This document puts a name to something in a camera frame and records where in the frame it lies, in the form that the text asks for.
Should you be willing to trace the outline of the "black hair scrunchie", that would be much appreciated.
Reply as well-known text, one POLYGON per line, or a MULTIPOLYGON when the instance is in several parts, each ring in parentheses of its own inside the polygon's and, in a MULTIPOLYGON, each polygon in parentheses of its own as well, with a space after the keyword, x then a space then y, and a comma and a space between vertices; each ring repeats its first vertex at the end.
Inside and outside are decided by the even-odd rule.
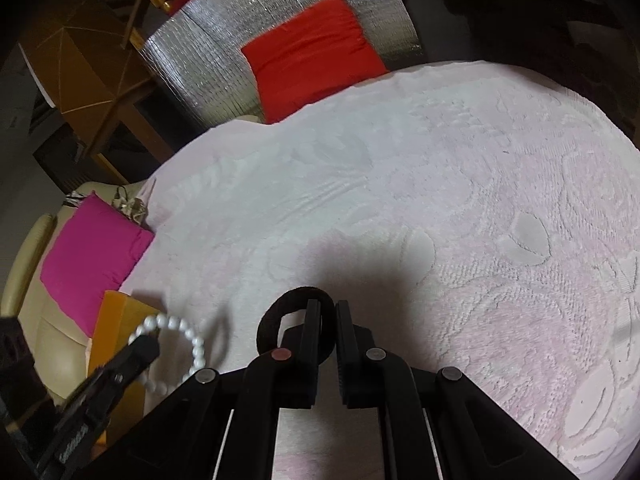
POLYGON ((277 348, 282 318, 285 315, 306 310, 309 300, 316 300, 320 307, 317 362, 321 364, 331 355, 335 347, 336 331, 334 302, 324 290, 312 286, 288 290, 264 313, 256 332, 256 348, 259 354, 277 348))

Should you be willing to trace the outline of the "orange cardboard tray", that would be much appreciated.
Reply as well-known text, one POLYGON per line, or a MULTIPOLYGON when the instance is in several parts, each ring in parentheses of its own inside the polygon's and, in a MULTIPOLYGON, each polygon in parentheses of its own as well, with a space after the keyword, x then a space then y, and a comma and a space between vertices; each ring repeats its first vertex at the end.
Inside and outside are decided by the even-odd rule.
MULTIPOLYGON (((122 292, 104 292, 102 304, 91 338, 88 372, 104 365, 119 350, 128 344, 128 339, 137 327, 150 315, 160 311, 122 292)), ((106 448, 143 417, 145 390, 138 382, 129 386, 122 400, 112 411, 110 423, 99 437, 98 443, 106 448)))

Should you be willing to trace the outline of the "magenta cushion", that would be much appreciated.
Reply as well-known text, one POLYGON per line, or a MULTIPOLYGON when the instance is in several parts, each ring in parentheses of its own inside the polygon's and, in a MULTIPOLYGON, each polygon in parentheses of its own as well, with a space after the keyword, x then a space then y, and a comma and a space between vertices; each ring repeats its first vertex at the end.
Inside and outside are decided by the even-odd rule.
POLYGON ((60 310, 90 337, 104 292, 122 286, 153 240, 151 231, 92 193, 58 233, 40 281, 60 310))

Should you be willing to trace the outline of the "silver insulation foil sheet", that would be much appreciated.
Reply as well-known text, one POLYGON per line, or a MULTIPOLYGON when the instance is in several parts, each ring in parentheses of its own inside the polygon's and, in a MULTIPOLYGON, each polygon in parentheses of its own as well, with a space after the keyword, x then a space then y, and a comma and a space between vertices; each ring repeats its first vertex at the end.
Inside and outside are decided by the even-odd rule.
MULTIPOLYGON (((320 0, 190 0, 140 50, 151 72, 198 126, 262 112, 241 49, 320 0)), ((422 55, 402 0, 346 0, 392 70, 422 55)))

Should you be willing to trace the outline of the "brown cardboard panel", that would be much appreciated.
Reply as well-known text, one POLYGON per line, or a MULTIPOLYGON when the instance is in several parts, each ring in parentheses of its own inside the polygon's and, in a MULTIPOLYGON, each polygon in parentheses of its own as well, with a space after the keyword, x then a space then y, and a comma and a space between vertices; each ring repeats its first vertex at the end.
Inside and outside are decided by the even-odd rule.
POLYGON ((20 45, 43 89, 82 143, 93 144, 116 103, 151 79, 125 25, 101 0, 49 0, 20 45))

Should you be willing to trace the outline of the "red cushion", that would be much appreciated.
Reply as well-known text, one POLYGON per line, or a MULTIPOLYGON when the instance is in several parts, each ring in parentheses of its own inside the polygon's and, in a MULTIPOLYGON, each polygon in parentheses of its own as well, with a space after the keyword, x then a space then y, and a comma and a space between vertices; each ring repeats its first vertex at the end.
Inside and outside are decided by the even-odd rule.
POLYGON ((320 0, 241 52, 268 124, 387 73, 347 0, 320 0))

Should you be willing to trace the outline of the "wooden table frame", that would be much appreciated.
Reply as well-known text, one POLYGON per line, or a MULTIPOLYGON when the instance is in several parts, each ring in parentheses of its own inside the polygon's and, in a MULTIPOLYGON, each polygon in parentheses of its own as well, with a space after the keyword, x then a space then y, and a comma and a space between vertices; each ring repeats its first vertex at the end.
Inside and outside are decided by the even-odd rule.
POLYGON ((99 168, 101 182, 142 181, 175 154, 141 108, 158 90, 158 85, 148 80, 107 105, 105 118, 90 136, 85 154, 99 168))

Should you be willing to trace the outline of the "wooden spindle rail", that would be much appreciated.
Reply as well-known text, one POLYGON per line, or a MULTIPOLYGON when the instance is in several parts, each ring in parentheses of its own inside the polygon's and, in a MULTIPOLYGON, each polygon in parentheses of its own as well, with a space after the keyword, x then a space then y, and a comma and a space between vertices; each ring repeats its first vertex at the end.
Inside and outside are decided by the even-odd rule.
POLYGON ((136 0, 134 6, 131 9, 124 36, 122 36, 122 42, 120 47, 122 50, 128 48, 134 48, 136 51, 140 51, 145 43, 141 31, 141 25, 144 20, 146 12, 149 10, 149 6, 160 9, 163 14, 167 14, 170 10, 170 0, 136 0))

